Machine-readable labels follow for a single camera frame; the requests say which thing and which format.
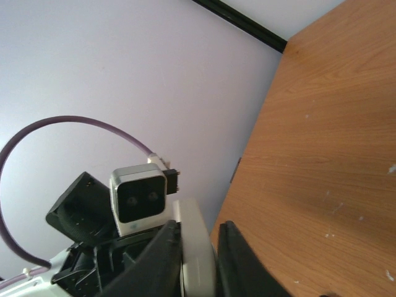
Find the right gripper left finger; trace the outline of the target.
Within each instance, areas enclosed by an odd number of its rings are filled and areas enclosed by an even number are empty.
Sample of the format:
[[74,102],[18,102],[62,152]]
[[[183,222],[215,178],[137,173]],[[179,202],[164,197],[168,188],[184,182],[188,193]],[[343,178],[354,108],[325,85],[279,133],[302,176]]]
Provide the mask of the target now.
[[180,224],[169,220],[135,264],[117,276],[99,296],[181,296],[183,244]]

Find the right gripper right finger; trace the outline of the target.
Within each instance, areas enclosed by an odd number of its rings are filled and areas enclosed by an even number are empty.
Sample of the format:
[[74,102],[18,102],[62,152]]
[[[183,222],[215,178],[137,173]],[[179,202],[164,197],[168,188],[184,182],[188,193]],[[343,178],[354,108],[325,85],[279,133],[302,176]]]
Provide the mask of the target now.
[[223,296],[290,296],[258,259],[238,227],[219,227],[218,277]]

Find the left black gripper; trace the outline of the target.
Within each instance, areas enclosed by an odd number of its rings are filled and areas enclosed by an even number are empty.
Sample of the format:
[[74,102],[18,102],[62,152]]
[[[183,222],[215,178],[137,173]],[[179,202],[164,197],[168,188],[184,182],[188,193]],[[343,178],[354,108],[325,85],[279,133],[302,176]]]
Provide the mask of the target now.
[[137,258],[162,229],[120,237],[111,210],[110,190],[87,172],[59,197],[46,215],[53,228],[73,240],[51,283],[70,296],[99,296]]

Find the white phone case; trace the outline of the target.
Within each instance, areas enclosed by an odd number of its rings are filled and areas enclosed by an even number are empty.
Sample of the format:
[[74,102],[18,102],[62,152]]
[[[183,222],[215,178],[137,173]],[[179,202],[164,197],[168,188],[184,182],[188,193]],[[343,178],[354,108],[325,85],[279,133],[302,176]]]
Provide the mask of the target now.
[[194,199],[173,202],[183,246],[180,285],[182,296],[215,296],[215,251],[200,208]]

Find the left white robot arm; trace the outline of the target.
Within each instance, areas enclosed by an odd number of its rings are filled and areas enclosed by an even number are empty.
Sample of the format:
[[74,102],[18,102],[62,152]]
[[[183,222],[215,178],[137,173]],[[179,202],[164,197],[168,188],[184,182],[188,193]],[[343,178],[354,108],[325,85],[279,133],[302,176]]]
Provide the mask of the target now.
[[116,170],[109,185],[82,173],[46,215],[72,246],[51,260],[50,269],[1,282],[1,295],[176,295],[180,233],[166,198],[177,190],[175,170]]

